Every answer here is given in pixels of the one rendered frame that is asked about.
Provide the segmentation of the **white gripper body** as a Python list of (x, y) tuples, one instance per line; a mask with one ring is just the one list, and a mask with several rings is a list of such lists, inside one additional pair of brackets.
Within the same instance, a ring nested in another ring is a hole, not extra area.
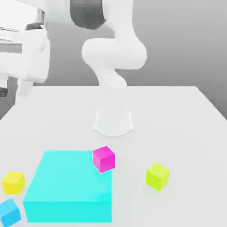
[(45, 28), (14, 33), (0, 40), (0, 77), (44, 83), (48, 77), (50, 40)]

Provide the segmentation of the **small yellow cube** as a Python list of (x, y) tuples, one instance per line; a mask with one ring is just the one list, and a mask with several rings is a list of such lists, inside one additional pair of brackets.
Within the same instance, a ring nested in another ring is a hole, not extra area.
[(8, 172), (2, 180), (2, 187), (5, 194), (18, 195), (25, 186), (25, 178), (22, 172)]

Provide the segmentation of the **small magenta cube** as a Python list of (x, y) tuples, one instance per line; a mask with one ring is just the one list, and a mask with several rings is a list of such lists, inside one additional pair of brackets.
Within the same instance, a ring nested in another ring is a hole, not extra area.
[(115, 153), (104, 146), (92, 151), (93, 164), (100, 173), (104, 173), (115, 168)]

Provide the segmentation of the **small blue cube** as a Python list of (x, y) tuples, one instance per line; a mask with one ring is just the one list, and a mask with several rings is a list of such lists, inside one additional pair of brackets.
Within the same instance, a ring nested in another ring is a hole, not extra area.
[(0, 204), (0, 222), (3, 227), (10, 227), (20, 220), (20, 210), (13, 199), (8, 199)]

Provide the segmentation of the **small lime green cube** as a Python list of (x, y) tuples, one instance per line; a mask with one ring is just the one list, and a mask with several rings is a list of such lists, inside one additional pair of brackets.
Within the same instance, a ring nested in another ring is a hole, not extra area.
[(161, 191), (168, 183), (170, 170), (159, 163), (154, 163), (146, 172), (146, 184)]

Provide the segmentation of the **large cyan box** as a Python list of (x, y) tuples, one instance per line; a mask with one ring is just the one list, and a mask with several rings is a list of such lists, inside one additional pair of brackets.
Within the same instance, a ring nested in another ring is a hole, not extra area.
[(45, 151), (23, 206), (29, 223), (110, 223), (112, 172), (91, 151)]

